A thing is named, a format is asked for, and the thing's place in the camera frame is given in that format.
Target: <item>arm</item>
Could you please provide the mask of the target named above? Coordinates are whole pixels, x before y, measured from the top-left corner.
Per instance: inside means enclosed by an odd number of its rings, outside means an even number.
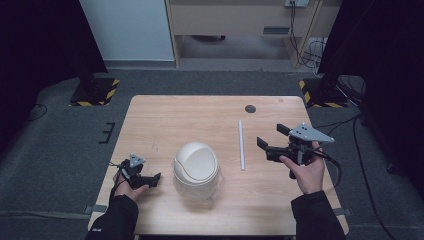
[[[319,148],[317,142],[313,142],[312,146]],[[304,194],[291,202],[297,223],[297,239],[346,239],[342,226],[322,191],[324,160],[314,156],[307,166],[298,166],[284,156],[280,160],[296,175],[299,188]]]
[[[144,185],[133,190],[119,174],[114,197],[105,214],[94,221],[86,240],[132,240],[138,218],[137,199],[149,189]]]

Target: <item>hand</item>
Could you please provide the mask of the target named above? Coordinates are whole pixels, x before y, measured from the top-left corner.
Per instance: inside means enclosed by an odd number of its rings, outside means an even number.
[[[312,142],[312,147],[318,149],[319,145],[317,142]],[[311,194],[322,190],[325,169],[324,159],[314,155],[312,162],[307,166],[299,166],[285,156],[280,156],[280,161],[294,173],[297,184],[303,194]]]
[[[117,181],[118,187],[115,190],[114,196],[127,195],[134,202],[147,190],[149,190],[149,185],[141,186],[137,189],[132,189],[130,184],[125,180],[120,172],[118,172],[114,177],[113,181],[116,180],[117,175],[119,174],[119,179]]]

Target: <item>white container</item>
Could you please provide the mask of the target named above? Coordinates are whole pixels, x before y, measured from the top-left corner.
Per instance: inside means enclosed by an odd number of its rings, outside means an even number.
[[[174,186],[181,195],[206,200],[215,195],[222,177],[219,161],[204,143],[184,145],[174,160]]]

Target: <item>power outlet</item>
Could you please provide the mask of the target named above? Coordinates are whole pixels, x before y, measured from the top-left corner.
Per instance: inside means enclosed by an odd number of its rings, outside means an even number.
[[[286,2],[284,3],[284,6],[286,7],[292,7],[293,4],[296,7],[307,7],[309,4],[309,0],[286,0]]]

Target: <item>vent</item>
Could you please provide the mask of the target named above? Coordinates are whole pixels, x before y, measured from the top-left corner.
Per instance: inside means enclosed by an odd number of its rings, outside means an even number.
[[[264,27],[264,34],[288,34],[290,27]]]

